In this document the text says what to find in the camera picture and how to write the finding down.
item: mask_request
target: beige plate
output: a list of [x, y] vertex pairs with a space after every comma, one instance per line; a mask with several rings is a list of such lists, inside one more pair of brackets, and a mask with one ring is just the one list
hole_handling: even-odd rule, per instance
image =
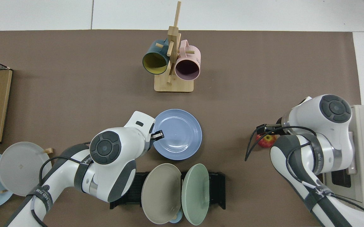
[[181, 172], [173, 164], [155, 167], [147, 176], [141, 204], [147, 218], [155, 224], [172, 220], [181, 208]]

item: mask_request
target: white plate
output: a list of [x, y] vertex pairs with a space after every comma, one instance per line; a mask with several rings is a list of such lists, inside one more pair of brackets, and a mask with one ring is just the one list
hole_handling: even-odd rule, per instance
[[[7, 148], [0, 159], [1, 184], [16, 195], [26, 196], [39, 183], [39, 170], [49, 159], [44, 149], [30, 142], [18, 142]], [[42, 176], [51, 170], [46, 164]]]
[[173, 164], [155, 167], [144, 181], [141, 204], [147, 218], [155, 224], [172, 220], [181, 208], [181, 172]]

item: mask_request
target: wooden mug tree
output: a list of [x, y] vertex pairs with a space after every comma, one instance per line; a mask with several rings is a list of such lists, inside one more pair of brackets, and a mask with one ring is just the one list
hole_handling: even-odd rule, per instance
[[162, 74], [154, 76], [154, 90], [157, 92], [192, 92], [194, 88], [193, 80], [180, 79], [175, 74], [175, 63], [178, 58], [179, 44], [181, 40], [181, 34], [179, 33], [178, 20], [180, 12], [181, 2], [178, 2], [176, 7], [176, 15], [173, 26], [169, 26], [168, 29], [168, 42], [169, 49], [166, 54], [169, 57], [169, 63], [166, 71]]

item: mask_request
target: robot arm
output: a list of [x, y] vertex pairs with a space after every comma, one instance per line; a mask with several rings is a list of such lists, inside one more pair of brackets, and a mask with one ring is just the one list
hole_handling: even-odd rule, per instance
[[274, 168], [322, 226], [364, 227], [364, 212], [341, 203], [316, 176], [351, 164], [354, 155], [348, 135], [351, 116], [349, 104], [338, 96], [308, 97], [270, 131], [284, 128], [270, 149]]
[[[306, 137], [314, 136], [308, 134], [279, 137], [270, 150], [274, 168], [289, 182], [322, 226], [364, 227], [364, 212], [342, 204], [314, 174], [313, 170], [318, 164], [316, 164], [312, 145], [306, 145], [309, 143]], [[317, 137], [323, 140], [323, 135], [318, 134]], [[286, 160], [290, 152], [292, 153], [289, 156], [287, 168]], [[292, 171], [301, 182], [289, 171]]]
[[154, 118], [136, 111], [124, 127], [100, 132], [89, 147], [78, 144], [65, 150], [64, 159], [59, 159], [29, 193], [6, 226], [45, 226], [41, 220], [66, 187], [107, 202], [122, 197], [133, 182], [135, 159], [145, 154], [153, 141], [163, 138], [162, 131], [152, 133], [154, 123]]

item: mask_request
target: red apple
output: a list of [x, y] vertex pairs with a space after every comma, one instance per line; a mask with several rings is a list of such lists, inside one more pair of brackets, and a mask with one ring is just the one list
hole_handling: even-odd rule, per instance
[[[258, 140], [261, 135], [256, 135], [256, 140]], [[277, 135], [266, 135], [263, 137], [258, 144], [263, 148], [271, 148], [277, 140]]]

